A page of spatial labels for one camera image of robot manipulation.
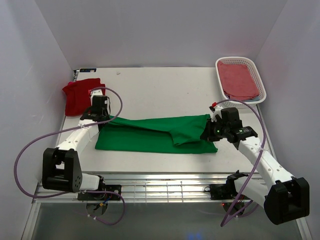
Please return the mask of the green t shirt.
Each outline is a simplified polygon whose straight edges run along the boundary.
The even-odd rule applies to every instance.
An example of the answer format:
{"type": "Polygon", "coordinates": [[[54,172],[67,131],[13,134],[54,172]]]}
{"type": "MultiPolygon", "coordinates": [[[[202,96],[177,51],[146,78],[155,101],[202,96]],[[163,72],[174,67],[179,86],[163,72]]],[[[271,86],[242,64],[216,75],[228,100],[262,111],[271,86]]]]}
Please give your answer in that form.
{"type": "Polygon", "coordinates": [[[215,154],[202,140],[209,114],[132,120],[117,117],[100,131],[96,150],[162,154],[215,154]]]}

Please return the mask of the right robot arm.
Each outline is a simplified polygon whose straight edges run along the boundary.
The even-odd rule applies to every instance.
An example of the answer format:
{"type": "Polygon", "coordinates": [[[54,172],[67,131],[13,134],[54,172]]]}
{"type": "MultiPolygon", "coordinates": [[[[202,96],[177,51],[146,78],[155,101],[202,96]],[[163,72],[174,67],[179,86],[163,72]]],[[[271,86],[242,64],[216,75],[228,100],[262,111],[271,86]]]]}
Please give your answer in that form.
{"type": "Polygon", "coordinates": [[[307,217],[310,214],[310,185],[303,177],[297,178],[285,170],[263,149],[263,141],[250,126],[243,126],[235,107],[210,107],[213,112],[206,122],[201,138],[210,142],[226,139],[253,165],[264,184],[240,171],[229,175],[224,184],[209,186],[213,200],[244,196],[263,207],[268,219],[275,225],[307,217]]]}

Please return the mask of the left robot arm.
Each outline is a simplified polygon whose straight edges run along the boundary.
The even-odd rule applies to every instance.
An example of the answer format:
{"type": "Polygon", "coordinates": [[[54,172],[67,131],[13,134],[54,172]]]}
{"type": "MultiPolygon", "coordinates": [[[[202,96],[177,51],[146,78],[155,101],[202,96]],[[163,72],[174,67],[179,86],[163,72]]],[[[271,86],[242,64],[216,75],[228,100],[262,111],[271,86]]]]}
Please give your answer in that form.
{"type": "Polygon", "coordinates": [[[100,184],[97,175],[83,173],[80,164],[80,154],[87,144],[104,127],[110,119],[108,112],[109,98],[95,95],[92,105],[80,117],[79,129],[74,130],[56,148],[47,148],[43,153],[42,186],[47,190],[76,193],[88,191],[95,199],[100,200],[106,195],[106,187],[100,184]]]}

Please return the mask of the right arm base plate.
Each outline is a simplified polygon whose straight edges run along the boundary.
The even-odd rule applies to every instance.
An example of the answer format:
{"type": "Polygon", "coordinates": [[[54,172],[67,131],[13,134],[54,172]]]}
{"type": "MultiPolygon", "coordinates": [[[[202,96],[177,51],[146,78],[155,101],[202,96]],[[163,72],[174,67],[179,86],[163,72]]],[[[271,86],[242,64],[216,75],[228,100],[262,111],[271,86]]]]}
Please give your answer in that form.
{"type": "Polygon", "coordinates": [[[234,200],[238,194],[230,190],[226,184],[218,183],[205,186],[203,192],[209,194],[210,200],[234,200]]]}

